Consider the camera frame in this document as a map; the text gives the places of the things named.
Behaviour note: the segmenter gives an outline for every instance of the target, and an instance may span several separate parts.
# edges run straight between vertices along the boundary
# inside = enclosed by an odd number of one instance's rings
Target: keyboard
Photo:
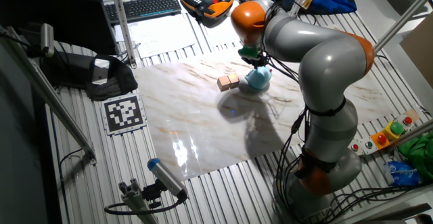
[[[181,13],[177,0],[134,0],[123,3],[128,22],[159,18]],[[114,4],[106,5],[108,19],[111,24],[119,24],[119,17]]]

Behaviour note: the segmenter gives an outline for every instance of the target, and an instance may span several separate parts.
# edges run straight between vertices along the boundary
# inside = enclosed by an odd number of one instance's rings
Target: robotic arm
[[[282,9],[269,17],[272,4],[247,1],[234,9],[231,19],[244,44],[239,51],[244,59],[262,60],[264,49],[278,60],[300,62],[310,131],[298,171],[283,184],[289,204],[303,218],[327,208],[326,195],[348,185],[361,171],[359,157],[347,148],[357,131],[357,112],[343,92],[368,73],[374,52],[361,37],[306,24]]]

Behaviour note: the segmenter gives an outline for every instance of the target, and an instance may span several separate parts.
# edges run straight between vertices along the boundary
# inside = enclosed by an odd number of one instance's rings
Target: marble surface
[[[274,70],[270,85],[254,91],[244,79],[251,69],[233,50],[134,71],[156,155],[181,180],[268,154],[288,138],[304,108],[299,86]],[[234,72],[239,88],[221,93],[217,78]],[[369,75],[345,95],[359,123],[392,113]]]

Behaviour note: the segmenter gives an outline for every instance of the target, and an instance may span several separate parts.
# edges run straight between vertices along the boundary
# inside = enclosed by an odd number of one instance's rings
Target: slotted aluminum table
[[[136,52],[138,67],[153,66],[196,55],[218,52],[226,49],[239,49],[241,43],[233,41],[212,45],[206,28],[198,24],[187,14],[184,18],[190,24],[196,43],[190,47],[141,58]],[[313,23],[311,16],[301,16],[304,22]],[[319,26],[337,26],[346,32],[351,32],[366,38],[372,44],[376,43],[363,21],[356,14],[337,14],[317,16]],[[92,51],[64,44],[70,53],[95,55]],[[399,71],[395,70],[385,59],[376,58],[371,69],[373,78],[378,82],[385,98],[395,114],[379,118],[358,128],[356,137],[367,137],[386,126],[389,120],[415,107],[415,100],[404,86]],[[140,223],[135,216],[107,215],[104,206],[122,202],[118,183],[137,178],[141,187],[153,184],[155,178],[147,169],[147,162],[155,158],[155,150],[147,127],[132,133],[107,136],[102,124],[100,102],[92,102],[84,91],[63,88],[60,97],[69,113],[83,130],[86,137],[93,143],[97,164],[83,161],[83,153],[79,152],[66,159],[62,165],[66,186],[66,199],[60,187],[59,169],[55,166],[58,183],[58,196],[62,219],[67,223],[66,206],[71,223]],[[425,115],[420,115],[417,125],[427,121]],[[59,162],[66,154],[79,149],[64,126],[47,107],[47,119],[54,162]],[[189,194],[189,200],[168,212],[156,214],[160,223],[292,223],[293,220],[278,207],[273,205],[272,182],[277,168],[279,151],[260,156],[245,162],[235,164],[211,173],[200,175],[184,181]],[[289,159],[293,160],[300,154],[300,145],[291,148]],[[362,172],[357,179],[335,195],[351,193],[364,187],[386,187],[381,174],[381,166],[390,159],[381,152],[362,158]],[[373,215],[396,203],[408,200],[431,189],[420,189],[388,202],[362,202],[354,206],[343,217],[335,222],[354,223]],[[170,206],[175,199],[170,193],[163,193],[163,206]]]

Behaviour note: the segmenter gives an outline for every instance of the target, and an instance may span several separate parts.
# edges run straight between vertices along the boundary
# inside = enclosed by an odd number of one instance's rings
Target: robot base
[[[295,181],[295,180],[296,180],[296,177],[294,176],[294,174],[290,173],[288,182]],[[275,196],[275,201],[278,203],[278,205],[280,205],[281,209],[283,209],[283,210],[286,209],[283,201],[278,196],[276,181],[273,182],[272,187],[273,187],[273,194]],[[306,221],[307,218],[318,215],[318,214],[322,213],[323,211],[331,208],[330,204],[331,204],[332,199],[334,198],[332,196],[332,194],[318,197],[318,196],[313,196],[310,193],[307,193],[305,197],[306,198],[298,198],[296,200],[296,203],[292,202],[290,199],[288,200],[289,206],[292,209],[290,214],[296,215],[296,218],[298,220],[301,220],[301,221]]]

